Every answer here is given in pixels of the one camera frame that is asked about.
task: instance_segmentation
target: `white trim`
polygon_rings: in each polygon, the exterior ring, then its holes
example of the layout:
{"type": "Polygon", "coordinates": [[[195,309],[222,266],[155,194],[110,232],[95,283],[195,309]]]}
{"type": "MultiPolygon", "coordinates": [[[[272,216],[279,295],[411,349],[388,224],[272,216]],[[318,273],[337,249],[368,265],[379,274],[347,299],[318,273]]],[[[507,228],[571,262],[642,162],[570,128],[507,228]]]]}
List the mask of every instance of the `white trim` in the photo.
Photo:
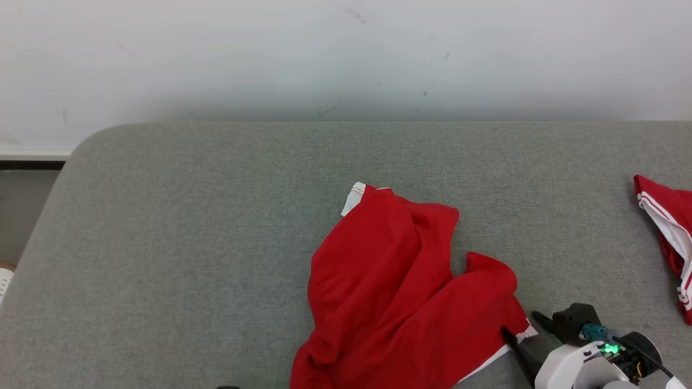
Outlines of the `white trim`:
{"type": "Polygon", "coordinates": [[[348,215],[348,213],[351,212],[351,210],[361,202],[361,199],[363,198],[364,194],[364,183],[356,182],[355,184],[353,184],[351,191],[348,193],[348,197],[346,197],[346,204],[344,204],[344,209],[341,211],[341,216],[348,215]]]}
{"type": "Polygon", "coordinates": [[[666,238],[668,243],[677,251],[684,260],[684,266],[680,274],[682,280],[677,288],[677,297],[682,301],[686,311],[692,309],[692,302],[689,300],[691,294],[692,283],[686,290],[684,285],[692,276],[692,236],[681,226],[675,218],[661,204],[659,204],[650,194],[642,191],[637,194],[639,206],[646,211],[651,219],[656,223],[656,226],[666,238]]]}
{"type": "Polygon", "coordinates": [[[0,150],[2,161],[67,161],[71,150],[0,150]]]}
{"type": "MultiPolygon", "coordinates": [[[[529,319],[526,319],[526,321],[527,321],[527,323],[529,323],[529,326],[524,330],[524,332],[520,332],[517,334],[517,342],[519,342],[519,343],[521,343],[521,341],[523,341],[526,338],[530,338],[532,336],[538,335],[538,331],[536,331],[534,326],[531,325],[531,322],[529,322],[529,319]]],[[[501,356],[505,355],[509,350],[511,350],[511,347],[509,347],[509,345],[503,345],[502,347],[500,347],[498,349],[497,352],[495,352],[495,354],[493,354],[490,358],[488,358],[485,362],[483,362],[483,364],[481,366],[478,366],[478,368],[476,368],[476,370],[468,373],[467,376],[460,379],[459,382],[471,377],[472,375],[476,374],[480,370],[487,368],[488,365],[490,365],[492,362],[495,362],[496,360],[498,360],[501,356]]]]}

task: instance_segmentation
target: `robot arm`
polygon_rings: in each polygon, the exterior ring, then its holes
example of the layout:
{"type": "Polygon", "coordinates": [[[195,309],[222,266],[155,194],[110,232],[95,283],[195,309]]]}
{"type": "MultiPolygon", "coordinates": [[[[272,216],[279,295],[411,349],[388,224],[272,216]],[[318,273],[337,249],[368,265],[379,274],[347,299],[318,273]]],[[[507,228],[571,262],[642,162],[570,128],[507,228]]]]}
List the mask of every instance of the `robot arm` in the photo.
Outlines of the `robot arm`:
{"type": "Polygon", "coordinates": [[[540,312],[531,315],[564,343],[539,362],[510,331],[502,329],[532,388],[636,388],[641,379],[661,370],[671,378],[666,389],[686,389],[663,367],[658,350],[648,338],[639,332],[620,336],[607,329],[591,305],[572,304],[553,314],[552,319],[540,312]]]}

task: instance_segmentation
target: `green led light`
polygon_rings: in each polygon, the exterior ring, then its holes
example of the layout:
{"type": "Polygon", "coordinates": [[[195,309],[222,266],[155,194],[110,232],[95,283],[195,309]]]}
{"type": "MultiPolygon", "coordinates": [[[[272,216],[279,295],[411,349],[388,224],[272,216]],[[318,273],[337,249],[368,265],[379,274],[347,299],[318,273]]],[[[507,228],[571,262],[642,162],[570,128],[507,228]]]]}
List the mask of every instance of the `green led light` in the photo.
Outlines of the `green led light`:
{"type": "Polygon", "coordinates": [[[617,354],[618,352],[620,352],[620,345],[609,345],[606,343],[606,345],[603,346],[601,353],[605,354],[606,352],[609,352],[611,354],[617,354]]]}

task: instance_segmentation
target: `red cloth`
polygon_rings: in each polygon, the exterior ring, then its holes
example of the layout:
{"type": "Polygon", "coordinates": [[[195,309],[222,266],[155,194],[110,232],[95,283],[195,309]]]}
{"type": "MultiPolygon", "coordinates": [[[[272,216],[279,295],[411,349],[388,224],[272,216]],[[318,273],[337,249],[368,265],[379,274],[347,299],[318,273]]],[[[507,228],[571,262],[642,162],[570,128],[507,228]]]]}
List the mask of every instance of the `red cloth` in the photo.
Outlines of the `red cloth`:
{"type": "Polygon", "coordinates": [[[360,202],[312,259],[315,330],[291,389],[447,389],[507,351],[501,326],[520,340],[536,334],[507,265],[468,253],[453,277],[456,209],[372,186],[352,195],[360,202]]]}
{"type": "Polygon", "coordinates": [[[692,192],[674,190],[644,176],[635,176],[639,206],[659,228],[661,252],[673,272],[680,277],[678,309],[687,325],[692,325],[692,192]]]}

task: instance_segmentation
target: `cable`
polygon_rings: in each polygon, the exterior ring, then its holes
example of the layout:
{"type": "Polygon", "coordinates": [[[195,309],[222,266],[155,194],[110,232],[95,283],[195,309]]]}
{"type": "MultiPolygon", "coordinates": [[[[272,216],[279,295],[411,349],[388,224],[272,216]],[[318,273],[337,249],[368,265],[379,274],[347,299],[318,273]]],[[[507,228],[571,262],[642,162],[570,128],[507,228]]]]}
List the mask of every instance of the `cable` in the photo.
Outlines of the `cable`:
{"type": "Polygon", "coordinates": [[[674,376],[673,376],[673,373],[669,372],[668,369],[666,369],[665,367],[663,367],[662,364],[656,362],[656,360],[655,360],[654,358],[651,358],[647,353],[643,352],[643,351],[641,350],[641,348],[639,348],[638,345],[632,343],[629,339],[627,339],[627,338],[620,338],[620,337],[618,337],[618,336],[613,336],[612,339],[613,339],[614,341],[620,343],[621,345],[625,346],[626,348],[630,348],[630,349],[632,349],[632,350],[634,350],[634,351],[640,353],[641,355],[644,355],[649,361],[652,361],[656,366],[658,366],[658,368],[661,369],[661,371],[662,371],[665,375],[667,375],[668,377],[670,377],[670,378],[673,378],[673,377],[674,377],[674,376]]]}

